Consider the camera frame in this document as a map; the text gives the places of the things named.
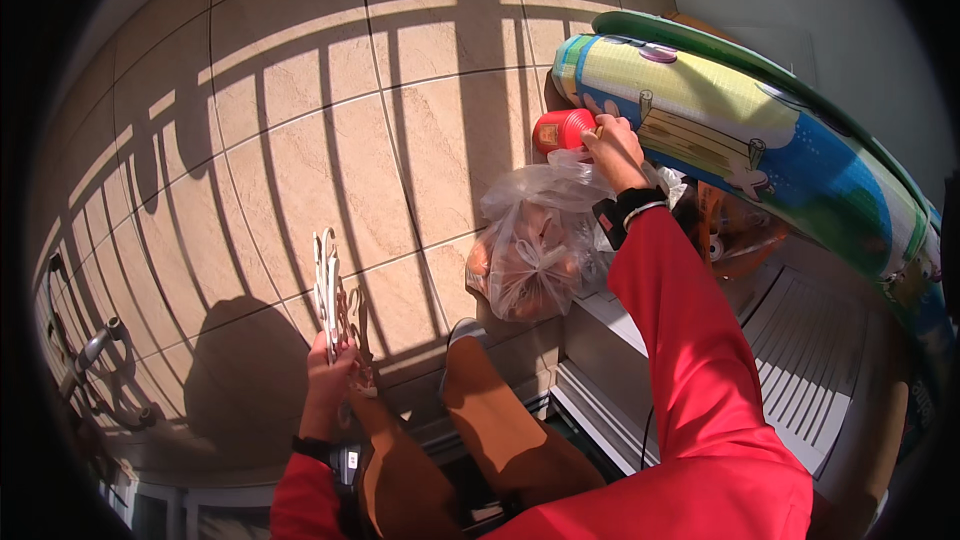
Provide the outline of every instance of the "wrist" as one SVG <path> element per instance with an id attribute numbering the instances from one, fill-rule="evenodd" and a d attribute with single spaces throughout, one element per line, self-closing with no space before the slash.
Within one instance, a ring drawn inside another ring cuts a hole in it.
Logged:
<path id="1" fill-rule="evenodd" d="M 618 196 L 625 191 L 630 190 L 631 188 L 636 188 L 637 190 L 653 188 L 653 185 L 650 183 L 650 180 L 647 179 L 647 176 L 639 170 L 636 172 L 636 175 L 630 175 L 628 178 L 618 180 L 616 184 L 611 184 L 610 186 Z"/>
<path id="2" fill-rule="evenodd" d="M 331 406 L 329 401 L 313 399 L 307 395 L 303 406 L 303 415 L 300 417 L 300 438 L 317 438 L 326 442 L 333 441 L 334 422 L 337 419 L 337 406 Z"/>

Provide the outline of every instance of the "plastic bag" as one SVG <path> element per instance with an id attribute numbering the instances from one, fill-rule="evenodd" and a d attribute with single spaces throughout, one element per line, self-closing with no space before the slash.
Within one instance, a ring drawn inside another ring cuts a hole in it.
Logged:
<path id="1" fill-rule="evenodd" d="M 493 222 L 466 259 L 466 283 L 505 321 L 566 315 L 574 296 L 606 278 L 594 248 L 594 204 L 614 191 L 582 149 L 503 175 L 480 209 Z"/>
<path id="2" fill-rule="evenodd" d="M 750 273 L 786 238 L 786 222 L 766 210 L 703 182 L 698 194 L 700 221 L 694 246 L 714 276 Z"/>

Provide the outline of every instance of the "red plastic container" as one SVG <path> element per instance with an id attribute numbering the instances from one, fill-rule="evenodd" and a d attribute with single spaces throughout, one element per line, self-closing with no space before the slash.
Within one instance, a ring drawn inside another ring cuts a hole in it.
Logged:
<path id="1" fill-rule="evenodd" d="M 596 126 L 594 114 L 587 109 L 545 113 L 534 126 L 536 150 L 546 154 L 557 149 L 577 149 L 584 145 L 580 132 L 585 129 L 592 130 Z"/>

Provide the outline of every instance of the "bare leg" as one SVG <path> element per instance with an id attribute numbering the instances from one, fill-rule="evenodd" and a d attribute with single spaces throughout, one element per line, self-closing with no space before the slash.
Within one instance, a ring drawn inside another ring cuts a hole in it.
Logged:
<path id="1" fill-rule="evenodd" d="M 580 450 L 527 412 L 475 337 L 450 345 L 442 399 L 501 500 L 529 509 L 606 486 Z"/>
<path id="2" fill-rule="evenodd" d="M 464 538 L 453 486 L 378 398 L 349 391 L 350 406 L 373 445 L 360 505 L 380 537 Z"/>

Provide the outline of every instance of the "black wristband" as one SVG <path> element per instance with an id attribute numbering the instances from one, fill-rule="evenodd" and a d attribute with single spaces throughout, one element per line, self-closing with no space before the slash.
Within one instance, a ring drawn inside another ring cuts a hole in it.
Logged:
<path id="1" fill-rule="evenodd" d="M 613 250 L 619 250 L 627 240 L 627 220 L 658 204 L 666 205 L 666 194 L 659 186 L 628 187 L 616 196 L 616 200 L 604 198 L 593 205 L 593 214 L 610 246 Z"/>
<path id="2" fill-rule="evenodd" d="M 325 465 L 330 465 L 330 450 L 333 445 L 326 440 L 318 440 L 309 436 L 301 438 L 295 435 L 290 443 L 290 448 L 293 449 L 294 453 L 300 453 Z"/>

